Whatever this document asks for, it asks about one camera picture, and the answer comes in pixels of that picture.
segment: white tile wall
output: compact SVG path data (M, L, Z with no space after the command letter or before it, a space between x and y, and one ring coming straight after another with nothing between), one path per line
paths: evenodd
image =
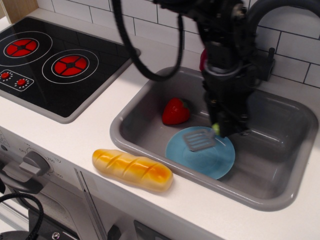
M45 9L51 12L55 11L54 5L51 0L37 0L37 2L38 2L39 8Z
M243 0L246 7L257 0ZM37 0L42 9L116 29L111 0ZM121 0L124 23L132 35L172 46L178 45L177 14L152 0ZM203 44L196 23L186 17L184 49L201 53ZM276 49L272 74L320 88L320 19L296 7L281 7L263 17L256 43L263 52Z

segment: red knob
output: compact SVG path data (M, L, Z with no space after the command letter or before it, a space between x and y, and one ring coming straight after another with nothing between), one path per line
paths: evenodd
M8 72L4 72L1 74L2 79L8 79L10 77L10 74Z
M23 78L19 79L16 84L20 87L22 87L23 85L25 85L27 83L27 81Z

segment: sink rim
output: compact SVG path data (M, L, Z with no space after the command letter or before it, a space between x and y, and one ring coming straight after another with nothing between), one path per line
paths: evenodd
M171 67L165 68L159 71L159 73L162 73L163 71L164 72L170 71L170 69ZM187 73L190 75L195 75L195 77L199 77L200 75L199 72L189 68L185 68L185 67L182 67L179 73ZM126 117L131 113L131 111L140 102L140 100L142 100L145 97L145 95L156 84L158 83L153 81L147 82L147 84L136 94L136 96L124 107L124 109L112 121L111 127L110 127L110 137L113 143L117 147L119 147L120 149L128 153L134 154L136 156L148 157L160 163L163 163L164 165L169 167L173 173L259 211L266 211L266 212L278 211L283 208L286 208L296 199L296 196L298 194L299 187L305 172L305 168L308 163L309 156L310 156L310 153L318 132L318 128L319 128L317 117L308 107L306 107L305 105L297 101L293 101L281 96L277 96L272 93L267 93L264 91L257 90L258 92L272 95L278 99L285 99L290 103L294 103L298 107L303 107L308 112L309 114L308 120L310 121L310 124L309 124L310 130L306 134L306 138L305 138L307 139L307 141L303 141L301 145L301 149L303 149L303 151L299 150L298 155L296 156L296 159L300 159L303 156L303 158L306 160L295 160L295 163L293 165L293 168L291 170L291 173L288 179L288 183L284 191L279 196L276 196L274 198L269 198L269 199L259 198L259 197L252 196L251 194L245 193L241 190L238 190L232 186L229 186L224 182L215 180L204 174L196 172L190 168L186 169L186 167L172 160L169 160L157 153L154 153L135 143L130 142L129 140L126 140L121 135L120 129L124 119L126 119Z

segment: wooden panel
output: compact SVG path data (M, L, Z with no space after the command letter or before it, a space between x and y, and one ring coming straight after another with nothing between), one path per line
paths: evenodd
M0 0L0 2L11 24L38 8L37 0Z
M2 5L0 4L0 19L2 19L5 16L5 11L2 7Z

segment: toy strawberry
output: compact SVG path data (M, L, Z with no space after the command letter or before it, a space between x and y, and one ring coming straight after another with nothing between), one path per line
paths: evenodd
M164 108L162 122L167 125L181 124L190 118L190 110L181 99L172 98Z

